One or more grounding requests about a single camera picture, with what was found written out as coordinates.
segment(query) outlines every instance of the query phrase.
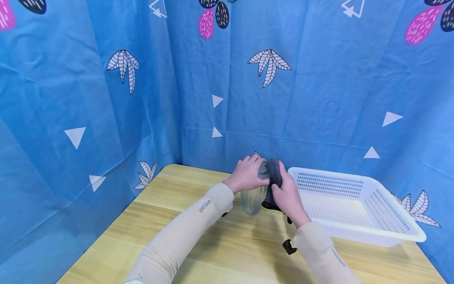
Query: beige arm sleeve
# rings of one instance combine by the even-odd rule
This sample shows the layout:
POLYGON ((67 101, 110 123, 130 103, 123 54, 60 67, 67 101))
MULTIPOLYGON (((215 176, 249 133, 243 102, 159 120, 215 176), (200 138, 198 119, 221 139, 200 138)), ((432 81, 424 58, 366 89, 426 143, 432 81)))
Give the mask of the beige arm sleeve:
POLYGON ((319 284, 361 283, 337 254, 331 238, 319 223, 310 222, 298 228, 293 244, 317 276, 319 284))
POLYGON ((232 209, 233 198, 233 192, 225 184, 213 186, 151 240, 137 258, 126 283, 171 283, 206 229, 232 209))

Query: blue fabric backdrop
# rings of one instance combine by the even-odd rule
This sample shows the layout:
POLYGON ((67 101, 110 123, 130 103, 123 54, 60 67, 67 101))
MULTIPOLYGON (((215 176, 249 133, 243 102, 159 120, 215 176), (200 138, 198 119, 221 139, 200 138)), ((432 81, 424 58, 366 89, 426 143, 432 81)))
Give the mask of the blue fabric backdrop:
POLYGON ((56 282, 164 166, 258 151, 379 180, 454 283, 442 2, 0 1, 0 282, 56 282))

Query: black clip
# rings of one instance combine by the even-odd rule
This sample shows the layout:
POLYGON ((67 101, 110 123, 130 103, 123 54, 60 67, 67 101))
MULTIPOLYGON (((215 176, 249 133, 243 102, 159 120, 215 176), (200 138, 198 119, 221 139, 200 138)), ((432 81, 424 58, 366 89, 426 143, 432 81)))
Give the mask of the black clip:
POLYGON ((288 255, 291 255, 291 254, 294 254, 296 252, 296 248, 294 248, 292 245, 291 245, 291 241, 288 239, 286 240, 282 246, 284 247, 285 251, 287 252, 288 255))

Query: clear plastic cup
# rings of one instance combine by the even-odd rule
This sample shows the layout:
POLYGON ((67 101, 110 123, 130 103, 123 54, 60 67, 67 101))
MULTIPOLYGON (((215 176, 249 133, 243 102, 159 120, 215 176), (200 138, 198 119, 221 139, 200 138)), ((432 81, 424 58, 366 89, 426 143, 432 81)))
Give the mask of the clear plastic cup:
MULTIPOLYGON (((268 168, 265 163, 260 165, 258 177, 261 179, 269 178, 268 168)), ((241 192, 241 206, 246 214, 251 216, 258 214, 262 207, 262 202, 265 200, 267 189, 267 186, 261 186, 253 190, 241 192)))

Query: white plastic basket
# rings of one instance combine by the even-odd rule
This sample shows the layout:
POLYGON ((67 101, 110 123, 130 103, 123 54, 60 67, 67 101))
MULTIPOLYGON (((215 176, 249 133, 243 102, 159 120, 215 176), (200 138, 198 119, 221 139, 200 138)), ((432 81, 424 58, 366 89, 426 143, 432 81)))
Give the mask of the white plastic basket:
POLYGON ((288 172, 307 214, 331 237, 385 247, 426 240, 410 214, 375 179, 304 168, 288 172))

